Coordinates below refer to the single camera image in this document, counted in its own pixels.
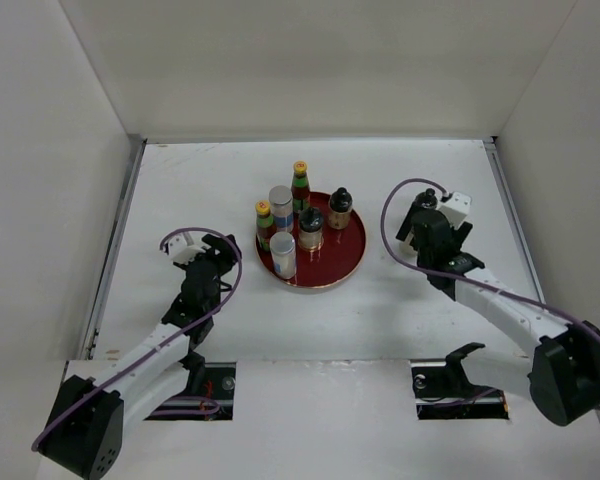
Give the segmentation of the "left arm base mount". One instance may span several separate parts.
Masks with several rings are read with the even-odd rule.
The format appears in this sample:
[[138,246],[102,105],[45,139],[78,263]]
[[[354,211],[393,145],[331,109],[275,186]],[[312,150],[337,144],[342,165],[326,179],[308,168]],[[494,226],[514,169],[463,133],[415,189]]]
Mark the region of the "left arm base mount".
[[207,363],[189,376],[187,386],[153,412],[150,421],[231,421],[237,365]]

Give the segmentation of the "black cap spice jar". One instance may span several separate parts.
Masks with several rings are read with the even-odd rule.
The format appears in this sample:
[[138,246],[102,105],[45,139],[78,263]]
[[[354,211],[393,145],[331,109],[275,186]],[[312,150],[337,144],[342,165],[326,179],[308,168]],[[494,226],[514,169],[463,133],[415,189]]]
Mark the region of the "black cap spice jar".
[[413,204],[421,209],[436,209],[438,205],[436,191],[433,188],[427,188],[416,195]]

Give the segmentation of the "white bead jar blue label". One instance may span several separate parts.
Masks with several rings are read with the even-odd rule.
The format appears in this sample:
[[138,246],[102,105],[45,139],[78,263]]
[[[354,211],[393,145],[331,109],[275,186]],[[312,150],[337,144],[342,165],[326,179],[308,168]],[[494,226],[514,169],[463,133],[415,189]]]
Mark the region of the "white bead jar blue label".
[[291,233],[294,225],[291,190],[284,185],[273,187],[269,192],[269,203],[277,230]]

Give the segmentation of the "white powder grinder jar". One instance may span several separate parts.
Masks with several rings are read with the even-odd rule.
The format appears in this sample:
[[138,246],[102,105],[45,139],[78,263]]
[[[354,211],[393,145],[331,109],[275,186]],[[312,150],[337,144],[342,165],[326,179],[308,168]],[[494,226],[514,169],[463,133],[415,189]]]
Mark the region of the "white powder grinder jar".
[[298,240],[302,249],[315,251],[323,242],[324,216],[317,207],[308,207],[298,216]]

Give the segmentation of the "brown spice grinder jar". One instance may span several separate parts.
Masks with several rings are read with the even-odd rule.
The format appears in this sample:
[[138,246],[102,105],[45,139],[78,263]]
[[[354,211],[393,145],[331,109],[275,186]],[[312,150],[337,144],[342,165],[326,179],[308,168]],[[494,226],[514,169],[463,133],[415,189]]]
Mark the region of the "brown spice grinder jar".
[[345,187],[339,187],[329,199],[328,224],[335,230],[345,229],[350,221],[353,198]]

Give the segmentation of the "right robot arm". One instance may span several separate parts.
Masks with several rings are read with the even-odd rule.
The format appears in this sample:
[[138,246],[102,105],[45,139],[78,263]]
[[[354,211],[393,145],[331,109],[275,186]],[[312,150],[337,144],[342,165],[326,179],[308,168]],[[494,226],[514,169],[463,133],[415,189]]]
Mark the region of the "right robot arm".
[[481,386],[530,400],[551,423],[567,426],[600,410],[600,330],[516,294],[461,247],[472,226],[454,226],[437,209],[418,209],[406,225],[416,268],[451,300],[473,310],[512,340],[522,357],[466,344],[445,358],[444,384],[463,396]]

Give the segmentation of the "silver top spice jar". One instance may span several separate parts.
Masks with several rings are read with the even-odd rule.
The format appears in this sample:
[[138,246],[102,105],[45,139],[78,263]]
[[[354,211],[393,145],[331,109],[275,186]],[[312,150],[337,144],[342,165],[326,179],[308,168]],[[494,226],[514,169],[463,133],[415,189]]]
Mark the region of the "silver top spice jar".
[[417,250],[413,248],[410,241],[401,242],[399,248],[405,255],[414,256],[417,254]]

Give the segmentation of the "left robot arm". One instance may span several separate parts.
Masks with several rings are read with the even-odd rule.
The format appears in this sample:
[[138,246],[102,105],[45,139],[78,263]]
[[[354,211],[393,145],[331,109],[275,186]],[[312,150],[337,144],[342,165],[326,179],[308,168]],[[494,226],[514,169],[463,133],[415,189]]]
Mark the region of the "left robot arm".
[[301,429],[319,443],[366,444],[373,429],[413,405],[403,361],[247,362],[238,367],[236,392],[204,387],[206,364],[196,347],[236,292],[223,276],[241,274],[243,259],[233,236],[207,228],[200,236],[203,248],[187,247],[179,261],[185,279],[165,320],[98,375],[61,384],[35,452],[83,479],[100,479],[145,420],[212,427],[230,411],[234,427],[219,440],[188,438],[188,449],[262,456],[266,434],[288,440]]

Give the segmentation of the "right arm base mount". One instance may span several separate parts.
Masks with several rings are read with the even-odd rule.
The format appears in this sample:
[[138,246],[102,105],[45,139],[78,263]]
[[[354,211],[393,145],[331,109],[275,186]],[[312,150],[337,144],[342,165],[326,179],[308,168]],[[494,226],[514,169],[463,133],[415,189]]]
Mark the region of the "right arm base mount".
[[466,344],[444,359],[411,363],[412,390],[419,420],[508,420],[508,405],[501,390],[472,384],[461,365],[470,353],[483,349]]

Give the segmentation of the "red sauce bottle green label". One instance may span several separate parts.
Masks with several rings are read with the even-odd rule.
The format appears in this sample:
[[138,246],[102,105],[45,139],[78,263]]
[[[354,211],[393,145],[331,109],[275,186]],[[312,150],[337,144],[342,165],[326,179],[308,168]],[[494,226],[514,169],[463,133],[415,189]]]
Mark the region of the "red sauce bottle green label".
[[310,206],[311,190],[307,170],[308,167],[304,161],[297,161],[293,165],[291,193],[295,214],[300,214]]

